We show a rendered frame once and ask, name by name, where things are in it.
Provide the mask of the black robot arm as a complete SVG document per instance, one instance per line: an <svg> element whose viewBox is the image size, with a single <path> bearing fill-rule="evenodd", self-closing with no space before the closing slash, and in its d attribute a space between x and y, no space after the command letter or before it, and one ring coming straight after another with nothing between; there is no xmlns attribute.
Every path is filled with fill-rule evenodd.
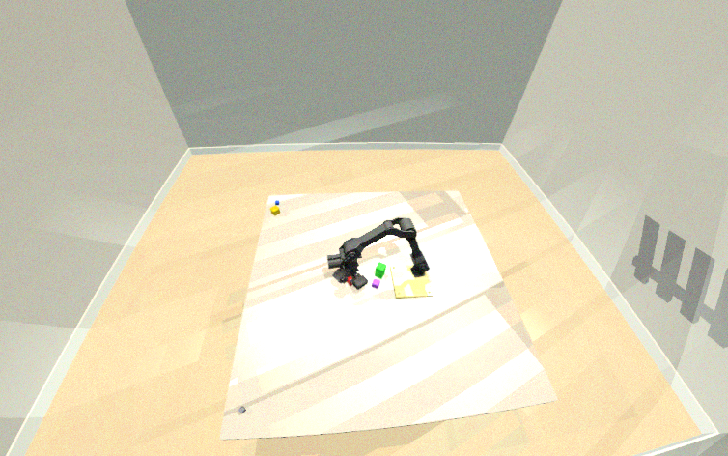
<svg viewBox="0 0 728 456"><path fill-rule="evenodd" d="M401 230L394 228L393 225L395 224L399 224ZM363 249L387 235L406 238L412 250L412 253L409 254L414 265L410 268L411 272L414 278L425 277L425 272L429 271L430 268L416 240L417 230L411 218L408 217L397 217L393 220L385 220L380 226L361 237L344 241L339 248L339 254L327 255L326 257L328 269L339 268L332 274L332 277L340 284L345 284L348 281L350 273L343 268L344 263L346 267L354 268L357 265L357 259L362 258L361 253Z"/></svg>

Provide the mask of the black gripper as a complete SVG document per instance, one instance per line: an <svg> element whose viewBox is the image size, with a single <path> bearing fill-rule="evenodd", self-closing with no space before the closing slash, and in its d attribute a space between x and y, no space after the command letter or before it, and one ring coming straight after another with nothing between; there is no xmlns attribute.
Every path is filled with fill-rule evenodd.
<svg viewBox="0 0 728 456"><path fill-rule="evenodd" d="M350 273L349 277L352 278L350 280L350 283L355 287L356 290L360 290L368 284L368 280L366 279L366 277L364 275L361 275L360 273L357 273L359 271L358 266L358 263L354 268L346 267L345 263L343 265L343 268Z"/></svg>

